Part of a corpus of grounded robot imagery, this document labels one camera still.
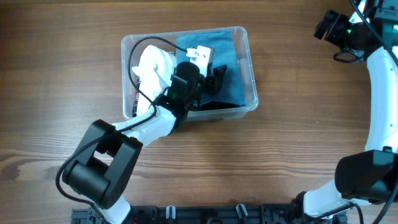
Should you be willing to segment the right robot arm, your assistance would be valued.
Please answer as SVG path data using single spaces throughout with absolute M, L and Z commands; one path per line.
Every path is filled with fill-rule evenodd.
M 364 152 L 342 158 L 335 177 L 292 200 L 289 220 L 332 220 L 364 205 L 382 204 L 380 223 L 397 202 L 397 1 L 352 1 L 351 17 L 326 12 L 314 36 L 349 54 L 349 63 L 366 62 L 371 82 L 371 118 Z

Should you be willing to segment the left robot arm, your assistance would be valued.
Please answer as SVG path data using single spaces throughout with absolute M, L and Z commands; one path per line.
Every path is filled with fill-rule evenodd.
M 226 65 L 201 74 L 194 63 L 179 63 L 170 86 L 144 114 L 121 123 L 93 122 L 56 176 L 64 197 L 89 205 L 73 210 L 71 222 L 136 223 L 123 192 L 141 150 L 179 127 L 189 110 L 199 106 L 202 93 L 217 94 L 226 72 Z

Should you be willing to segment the blue jeans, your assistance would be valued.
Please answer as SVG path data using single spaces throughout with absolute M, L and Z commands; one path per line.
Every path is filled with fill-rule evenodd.
M 221 30 L 181 35 L 177 37 L 175 43 L 183 49 L 198 47 L 199 45 L 214 48 L 211 68 L 214 69 L 221 65 L 228 66 L 221 90 L 216 95 L 202 93 L 200 104 L 209 101 L 220 101 L 246 106 L 243 79 L 238 65 L 234 40 L 230 31 Z

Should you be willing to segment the black garment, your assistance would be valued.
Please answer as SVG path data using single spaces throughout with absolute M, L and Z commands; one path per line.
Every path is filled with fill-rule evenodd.
M 244 105 L 236 105 L 233 103 L 226 103 L 220 101 L 209 101 L 207 103 L 198 104 L 196 101 L 191 107 L 189 107 L 190 111 L 207 111 L 207 110 L 223 110 L 223 109 L 230 109 L 230 108 L 240 108 Z

